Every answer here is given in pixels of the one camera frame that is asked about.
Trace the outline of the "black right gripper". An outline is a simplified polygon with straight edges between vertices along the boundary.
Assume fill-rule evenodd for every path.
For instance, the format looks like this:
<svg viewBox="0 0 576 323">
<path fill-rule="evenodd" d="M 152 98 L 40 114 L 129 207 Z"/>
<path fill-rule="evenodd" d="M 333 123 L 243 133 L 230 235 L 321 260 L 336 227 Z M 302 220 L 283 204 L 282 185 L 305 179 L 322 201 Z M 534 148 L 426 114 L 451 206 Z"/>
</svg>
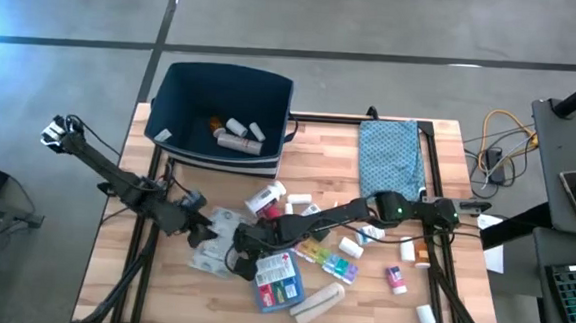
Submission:
<svg viewBox="0 0 576 323">
<path fill-rule="evenodd" d="M 233 270 L 236 275 L 253 281 L 257 274 L 259 254 L 252 251 L 277 251 L 293 247 L 307 239 L 316 225 L 312 216 L 282 215 L 273 220 L 260 220 L 254 226 L 239 224 L 233 234 L 237 252 Z"/>
</svg>

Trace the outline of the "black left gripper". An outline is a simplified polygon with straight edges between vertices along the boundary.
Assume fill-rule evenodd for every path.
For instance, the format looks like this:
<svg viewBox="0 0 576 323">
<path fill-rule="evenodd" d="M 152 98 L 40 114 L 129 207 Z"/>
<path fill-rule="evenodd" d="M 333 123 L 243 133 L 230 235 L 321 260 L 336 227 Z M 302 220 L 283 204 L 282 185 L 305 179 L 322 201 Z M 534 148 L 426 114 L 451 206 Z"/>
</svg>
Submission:
<svg viewBox="0 0 576 323">
<path fill-rule="evenodd" d="M 156 224 L 166 234 L 183 232 L 190 229 L 187 236 L 189 246 L 194 249 L 204 237 L 216 237 L 213 223 L 198 210 L 185 204 L 163 201 L 157 204 Z"/>
</svg>

